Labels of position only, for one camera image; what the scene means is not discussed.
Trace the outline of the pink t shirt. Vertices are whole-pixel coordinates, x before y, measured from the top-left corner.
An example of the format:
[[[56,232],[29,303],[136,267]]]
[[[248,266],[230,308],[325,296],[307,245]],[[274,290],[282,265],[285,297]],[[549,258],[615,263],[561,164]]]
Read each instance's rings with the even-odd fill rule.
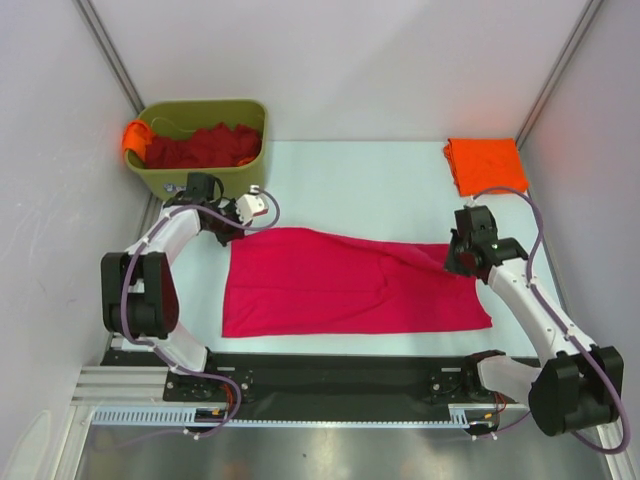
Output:
[[[473,278],[444,244],[382,242],[283,227],[233,243],[222,334],[413,334],[491,327]]]

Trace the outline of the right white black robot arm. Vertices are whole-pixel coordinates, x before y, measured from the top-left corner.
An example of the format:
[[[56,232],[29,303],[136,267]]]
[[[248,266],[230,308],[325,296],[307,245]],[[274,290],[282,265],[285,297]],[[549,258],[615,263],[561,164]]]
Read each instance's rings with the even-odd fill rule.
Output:
[[[461,376],[463,393],[484,401],[495,391],[525,405],[548,436],[628,418],[622,404],[624,362],[613,347],[600,347],[541,287],[532,256],[514,238],[499,236],[486,206],[455,212],[447,271],[487,285],[515,316],[539,364],[525,365],[503,352],[472,355],[475,367]]]

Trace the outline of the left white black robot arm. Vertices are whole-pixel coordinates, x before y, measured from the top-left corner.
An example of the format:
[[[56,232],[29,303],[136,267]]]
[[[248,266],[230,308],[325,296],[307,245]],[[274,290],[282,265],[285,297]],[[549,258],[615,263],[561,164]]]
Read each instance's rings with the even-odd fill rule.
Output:
[[[163,205],[158,219],[133,245],[107,253],[100,263],[105,328],[131,344],[161,356],[175,371],[188,371],[186,387],[197,398],[214,397],[221,376],[206,366],[208,350],[180,323],[171,266],[184,247],[203,232],[225,245],[244,236],[264,203],[257,188],[238,198],[224,195],[222,181],[191,173],[186,188]]]

